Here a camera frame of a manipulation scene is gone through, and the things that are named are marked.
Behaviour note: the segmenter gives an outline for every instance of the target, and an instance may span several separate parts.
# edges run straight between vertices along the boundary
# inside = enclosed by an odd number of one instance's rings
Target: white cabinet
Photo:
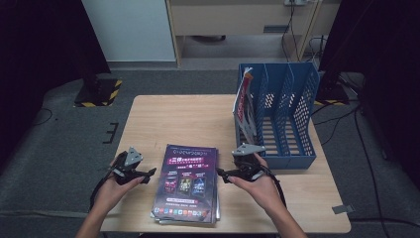
[[[272,34],[267,29],[278,29],[278,34],[288,29],[285,46],[293,60],[301,60],[313,35],[329,34],[340,6],[340,0],[312,0],[294,8],[285,6],[283,0],[166,1],[178,62],[185,36]]]
[[[83,0],[107,61],[175,61],[165,0]]]

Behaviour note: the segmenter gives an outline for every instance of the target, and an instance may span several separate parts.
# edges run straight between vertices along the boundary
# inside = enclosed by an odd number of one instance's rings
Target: black cable
[[[321,36],[321,42],[319,43],[319,59],[322,58],[322,54],[324,52],[324,50],[322,50],[324,48],[324,35]]]
[[[355,96],[359,96],[359,94],[361,94],[361,92],[362,92],[362,89],[359,88],[355,83],[344,79],[340,74],[339,74],[339,82],[342,85],[347,86],[355,94]]]
[[[286,57],[287,62],[289,62],[286,49],[284,48],[284,34],[283,36],[281,36],[281,48],[283,49],[283,53],[284,53],[284,56]]]
[[[334,129],[333,129],[333,132],[331,133],[330,138],[328,138],[325,142],[321,143],[321,146],[324,146],[325,144],[327,144],[328,142],[331,141],[331,139],[333,138],[334,133],[336,132],[337,126],[339,125],[339,122],[340,122],[341,119],[343,119],[343,117],[337,120],[336,125],[334,125]]]
[[[74,211],[55,211],[55,210],[2,210],[0,216],[19,216],[19,217],[55,217],[55,218],[85,218],[87,213]]]
[[[349,76],[349,73],[348,72],[346,72],[346,76],[347,76],[347,78],[344,78],[341,74],[339,74],[339,78],[342,79],[342,80],[345,80],[346,83],[348,83],[351,87],[358,88],[358,89],[361,88],[360,86],[358,86],[357,83],[355,83],[352,80],[352,78]]]
[[[284,197],[284,192],[283,192],[283,189],[281,188],[281,185],[280,185],[280,180],[277,179],[275,174],[273,174],[272,171],[269,168],[267,168],[263,165],[260,165],[260,168],[263,170],[263,172],[266,175],[268,175],[274,181],[275,187],[277,187],[278,194],[280,195],[280,199],[283,202],[284,207],[287,208],[286,199]]]
[[[333,102],[327,102],[327,104],[322,105],[322,107],[320,107],[320,108],[316,109],[314,112],[312,112],[311,116],[315,115],[316,113],[318,113],[319,111],[321,111],[322,109],[324,109],[328,106],[334,105],[336,103],[345,103],[345,102],[348,102],[348,101],[358,101],[358,100],[335,100]]]
[[[373,190],[374,190],[374,195],[375,195],[375,199],[376,199],[377,210],[379,212],[379,221],[380,221],[380,224],[382,225],[382,229],[383,229],[383,232],[385,233],[386,237],[390,237],[389,234],[388,234],[388,230],[386,229],[384,219],[383,219],[383,215],[382,215],[382,208],[380,206],[379,195],[377,193],[377,185],[376,185],[376,179],[375,179],[374,173],[373,173],[373,168],[372,168],[372,165],[371,165],[371,162],[370,162],[370,158],[368,156],[368,151],[367,151],[367,148],[366,148],[366,145],[365,145],[364,138],[362,137],[361,129],[359,127],[357,110],[355,111],[355,124],[356,124],[356,129],[358,130],[359,139],[361,140],[362,147],[364,148],[365,157],[367,159],[368,168],[370,170],[371,180],[373,182]]]
[[[44,123],[46,123],[46,122],[50,121],[50,119],[52,119],[52,117],[53,117],[53,112],[52,112],[51,110],[49,110],[49,109],[47,109],[47,108],[45,108],[45,107],[41,108],[41,109],[40,109],[40,111],[41,111],[41,110],[46,110],[46,111],[48,111],[48,112],[50,113],[50,117],[49,117],[49,118],[47,118],[47,120],[45,120],[45,121],[43,121],[43,122],[40,122],[40,123],[37,123],[37,124],[32,124],[32,126],[39,126],[39,125],[43,125]]]
[[[317,52],[317,53],[315,53],[315,55],[311,55],[311,58],[307,59],[306,61],[313,61],[316,58],[316,56],[318,56],[319,54],[320,53]]]
[[[294,14],[294,4],[295,4],[294,3],[294,0],[291,0],[290,1],[290,4],[291,4],[291,7],[290,7],[290,19],[289,19],[289,22],[287,23],[287,28],[286,28],[287,30],[286,31],[288,31],[288,29],[290,29],[291,35],[293,37],[294,48],[296,49],[296,57],[297,57],[297,60],[300,61],[299,54],[297,52],[297,43],[296,43],[296,38],[295,38],[294,33],[293,33],[293,23],[292,23],[293,22],[293,14]],[[285,33],[286,32],[284,32],[283,36],[281,36],[281,47],[283,49],[283,53],[284,53],[284,55],[286,57],[287,62],[289,62],[289,59],[288,59],[288,56],[287,56],[287,52],[286,52],[286,50],[284,48],[284,35],[285,35]]]
[[[92,194],[90,194],[90,206],[89,206],[89,210],[90,211],[93,207],[93,205],[95,204],[95,198],[96,198],[96,194],[98,193],[99,188],[101,188],[101,186],[105,183],[106,180],[108,180],[111,175],[111,173],[114,171],[115,166],[111,167],[109,169],[109,171],[107,172],[106,176],[104,178],[102,178],[95,186],[95,188],[92,191]]]
[[[312,38],[311,40],[309,40],[309,48],[311,49],[312,56],[314,56],[314,55],[316,56],[317,54],[321,55],[321,52],[323,52],[323,50],[320,48],[320,51],[315,53],[314,48],[312,47],[312,41],[313,40],[318,40],[318,39],[323,40],[323,38],[318,38],[318,37],[317,38]]]
[[[350,218],[349,219],[351,222],[376,222],[376,221],[380,221],[380,218]],[[387,218],[387,217],[382,217],[383,221],[388,221],[388,222],[393,222],[393,223],[399,223],[399,224],[404,224],[404,225],[410,225],[410,226],[414,226],[416,228],[420,228],[420,224],[411,222],[411,221],[406,221],[406,220],[400,220],[400,219],[394,219],[394,218]]]
[[[339,116],[339,117],[335,117],[335,118],[328,119],[328,120],[326,120],[326,121],[322,121],[322,122],[314,123],[314,125],[321,125],[321,124],[324,124],[324,123],[327,123],[327,122],[330,122],[330,121],[334,121],[334,120],[338,120],[338,119],[345,118],[345,117],[349,116],[350,114],[354,113],[355,111],[359,110],[359,108],[360,108],[360,107],[361,107],[361,106],[360,106],[360,105],[358,105],[356,108],[352,109],[350,112],[348,112],[348,113],[344,114],[343,116]]]
[[[291,3],[291,7],[290,7],[290,19],[289,19],[288,26],[290,26],[291,36],[293,37],[294,49],[296,50],[296,57],[297,57],[297,60],[298,60],[298,61],[300,61],[300,58],[299,58],[299,53],[298,53],[298,51],[297,51],[296,38],[295,38],[295,36],[294,36],[294,32],[293,32],[293,15],[294,15],[294,5],[295,5],[295,2],[294,2],[294,0],[291,0],[291,1],[290,1],[290,3]]]

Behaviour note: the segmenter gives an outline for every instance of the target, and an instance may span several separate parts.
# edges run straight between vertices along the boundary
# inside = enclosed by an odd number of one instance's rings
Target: magazine cover
[[[233,114],[248,144],[254,145],[257,128],[254,119],[253,99],[250,93],[250,84],[253,80],[251,67],[246,67],[243,72],[241,84],[234,103]]]
[[[152,217],[162,223],[214,223],[217,155],[216,148],[167,145]]]

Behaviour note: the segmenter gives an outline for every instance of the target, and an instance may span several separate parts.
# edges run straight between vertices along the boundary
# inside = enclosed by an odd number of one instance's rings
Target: gray carpet floor
[[[81,80],[55,88],[45,96],[34,126],[18,145],[9,167],[0,177],[1,212],[86,212],[92,189],[116,154],[135,96],[232,94],[237,85],[235,70],[137,70],[114,71],[113,75],[123,83],[111,106],[73,107]],[[308,235],[386,237],[386,231],[389,237],[420,237],[420,191],[398,162],[382,158],[367,118],[356,113],[369,161],[354,113],[341,119],[336,128],[337,120],[318,124],[349,113],[357,105],[358,102],[352,102],[328,106],[313,116],[321,143],[327,142],[323,148],[342,200],[356,210],[349,213],[352,230],[347,234]],[[111,123],[118,123],[117,132],[111,144],[104,144],[110,139],[107,131],[114,129]],[[387,218],[384,227],[379,221],[378,201],[382,216]],[[81,222],[81,218],[2,215],[0,237],[73,237]],[[137,235],[106,234],[107,237],[133,238]]]

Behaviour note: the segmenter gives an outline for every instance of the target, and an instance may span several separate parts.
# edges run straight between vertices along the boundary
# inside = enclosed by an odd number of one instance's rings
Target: hand
[[[254,153],[254,155],[263,166],[267,167],[266,161],[261,158],[260,155],[257,153]],[[252,182],[237,177],[229,177],[229,181],[247,191],[264,210],[269,209],[271,204],[274,205],[275,203],[275,205],[277,205],[274,201],[280,201],[282,204],[274,181],[267,175],[263,175]]]
[[[124,185],[119,185],[115,181],[115,175],[111,173],[110,177],[99,188],[95,203],[77,231],[76,238],[98,237],[102,222],[108,212],[143,179],[144,177],[135,178]]]
[[[126,184],[119,185],[115,181],[115,175],[111,174],[111,176],[103,183],[101,188],[98,190],[98,194],[96,196],[95,204],[92,209],[100,209],[105,213],[108,213],[117,203],[121,200],[121,198],[132,188],[138,185],[144,177],[135,178]]]
[[[266,161],[254,153],[260,163],[267,167]],[[278,194],[277,187],[272,178],[263,175],[255,181],[246,181],[237,177],[228,177],[234,185],[247,191],[257,204],[265,210],[271,218],[280,236],[283,238],[306,237],[302,228],[297,224],[290,212],[286,209]]]

